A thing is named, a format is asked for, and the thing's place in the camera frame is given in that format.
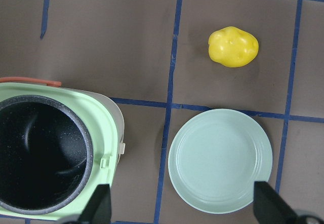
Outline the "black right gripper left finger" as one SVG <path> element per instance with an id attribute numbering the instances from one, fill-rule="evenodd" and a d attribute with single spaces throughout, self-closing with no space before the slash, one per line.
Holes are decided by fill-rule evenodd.
<path id="1" fill-rule="evenodd" d="M 112 207 L 109 184 L 99 184 L 90 197 L 83 212 L 78 218 L 79 223 L 111 223 Z"/>

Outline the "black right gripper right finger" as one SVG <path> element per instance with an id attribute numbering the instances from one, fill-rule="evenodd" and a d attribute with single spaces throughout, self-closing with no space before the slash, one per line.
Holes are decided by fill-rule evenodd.
<path id="1" fill-rule="evenodd" d="M 296 212 L 268 182 L 254 182 L 253 213 L 258 223 L 295 223 Z"/>

